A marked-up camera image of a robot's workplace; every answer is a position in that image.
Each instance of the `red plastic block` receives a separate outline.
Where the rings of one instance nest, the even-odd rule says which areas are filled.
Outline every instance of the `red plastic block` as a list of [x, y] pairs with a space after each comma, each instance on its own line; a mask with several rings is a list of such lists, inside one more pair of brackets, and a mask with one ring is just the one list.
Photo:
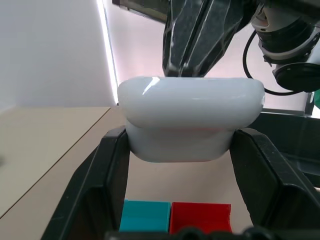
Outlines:
[[230, 204], [173, 202], [169, 232], [174, 234], [184, 227], [196, 227], [204, 233], [231, 232]]

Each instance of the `black cable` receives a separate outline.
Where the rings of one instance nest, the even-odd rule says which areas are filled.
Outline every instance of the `black cable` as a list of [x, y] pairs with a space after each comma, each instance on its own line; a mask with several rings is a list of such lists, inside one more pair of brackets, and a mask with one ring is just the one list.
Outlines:
[[[247, 65], [247, 56], [248, 56], [248, 51], [250, 48], [250, 45], [252, 43], [252, 41], [254, 40], [255, 36], [256, 36], [257, 32], [254, 31], [252, 33], [252, 35], [250, 36], [248, 42], [246, 43], [246, 46], [244, 48], [244, 52], [243, 52], [243, 58], [242, 58], [242, 65], [243, 65], [243, 70], [245, 72], [245, 75], [247, 76], [247, 78], [249, 79], [253, 79], [253, 77], [251, 76], [249, 70], [248, 70], [248, 65]], [[276, 92], [276, 91], [271, 91], [269, 89], [264, 88], [264, 91], [267, 94], [271, 94], [271, 95], [275, 95], [275, 96], [290, 96], [290, 95], [295, 95], [295, 94], [299, 94], [301, 93], [301, 91], [291, 91], [291, 92]]]

